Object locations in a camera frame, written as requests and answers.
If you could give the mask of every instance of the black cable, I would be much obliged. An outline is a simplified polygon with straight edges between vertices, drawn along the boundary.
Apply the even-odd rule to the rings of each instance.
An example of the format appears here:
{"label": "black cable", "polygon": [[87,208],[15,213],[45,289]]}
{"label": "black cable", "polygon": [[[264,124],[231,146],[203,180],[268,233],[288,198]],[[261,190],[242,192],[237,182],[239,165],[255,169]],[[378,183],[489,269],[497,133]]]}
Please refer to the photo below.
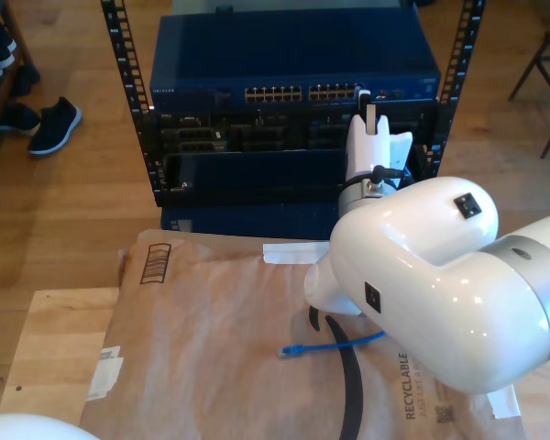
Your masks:
{"label": "black cable", "polygon": [[369,179],[375,185],[378,185],[385,179],[403,179],[404,176],[405,172],[403,172],[402,170],[394,170],[393,168],[385,168],[381,165],[377,165],[373,169],[373,172],[360,174],[345,181],[342,184],[342,189],[345,190],[349,186],[352,186],[355,183],[363,182],[366,179]]}
{"label": "black cable", "polygon": [[383,182],[387,183],[394,190],[397,190],[397,186],[395,186],[395,183],[391,179],[383,179]]}

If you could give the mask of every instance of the white tape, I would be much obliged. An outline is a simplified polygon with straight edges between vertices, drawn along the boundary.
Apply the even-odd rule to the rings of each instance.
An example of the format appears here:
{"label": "white tape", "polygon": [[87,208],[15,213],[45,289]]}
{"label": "white tape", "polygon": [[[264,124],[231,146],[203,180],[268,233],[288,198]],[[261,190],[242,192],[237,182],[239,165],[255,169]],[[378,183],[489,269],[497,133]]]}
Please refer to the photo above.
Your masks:
{"label": "white tape", "polygon": [[102,349],[88,392],[88,401],[102,399],[114,387],[124,361],[122,357],[118,357],[119,352],[120,346]]}
{"label": "white tape", "polygon": [[500,390],[490,392],[487,394],[491,408],[493,408],[493,415],[496,419],[507,419],[508,417],[517,417],[522,415],[520,413],[520,407],[517,404],[517,398],[515,397],[515,390],[513,384]]}
{"label": "white tape", "polygon": [[263,259],[269,264],[314,264],[329,248],[327,241],[265,244]]}

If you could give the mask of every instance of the brown kraft paper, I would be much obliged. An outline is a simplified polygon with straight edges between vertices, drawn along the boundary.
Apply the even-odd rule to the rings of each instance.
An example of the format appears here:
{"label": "brown kraft paper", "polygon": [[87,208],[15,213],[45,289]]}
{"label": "brown kraft paper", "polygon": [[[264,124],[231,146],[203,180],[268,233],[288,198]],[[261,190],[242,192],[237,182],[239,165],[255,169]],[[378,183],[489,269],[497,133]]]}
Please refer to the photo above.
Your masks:
{"label": "brown kraft paper", "polygon": [[102,440],[525,439],[520,417],[496,420],[487,396],[439,383],[390,335],[278,358],[379,329],[310,311],[308,266],[266,264],[261,243],[140,236],[104,343],[124,364],[106,397],[86,403],[83,429]]}

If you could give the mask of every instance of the metal bracket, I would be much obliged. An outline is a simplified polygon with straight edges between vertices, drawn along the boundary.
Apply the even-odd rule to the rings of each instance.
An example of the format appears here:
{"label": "metal bracket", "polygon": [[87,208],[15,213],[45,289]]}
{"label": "metal bracket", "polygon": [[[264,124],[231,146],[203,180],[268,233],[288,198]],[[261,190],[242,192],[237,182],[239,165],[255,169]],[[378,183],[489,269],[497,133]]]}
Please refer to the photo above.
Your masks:
{"label": "metal bracket", "polygon": [[425,178],[436,177],[450,134],[450,127],[457,111],[462,86],[467,78],[470,57],[475,48],[479,26],[483,18],[486,0],[463,0],[462,13],[455,35],[455,43],[450,55],[450,62],[438,106],[438,117],[434,135],[429,145],[425,146]]}
{"label": "metal bracket", "polygon": [[108,35],[114,50],[116,65],[125,89],[126,100],[137,131],[138,143],[147,166],[148,178],[158,206],[166,189],[157,147],[156,117],[149,107],[143,77],[138,65],[137,51],[128,24],[124,0],[100,0]]}

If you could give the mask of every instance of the network switch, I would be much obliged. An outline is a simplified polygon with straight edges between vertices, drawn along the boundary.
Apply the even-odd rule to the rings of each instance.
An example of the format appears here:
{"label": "network switch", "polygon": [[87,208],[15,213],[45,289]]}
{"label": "network switch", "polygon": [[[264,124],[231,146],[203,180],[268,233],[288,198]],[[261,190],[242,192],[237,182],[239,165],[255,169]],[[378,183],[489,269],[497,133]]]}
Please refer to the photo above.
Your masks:
{"label": "network switch", "polygon": [[440,84],[411,8],[165,16],[150,83],[164,114],[433,101]]}

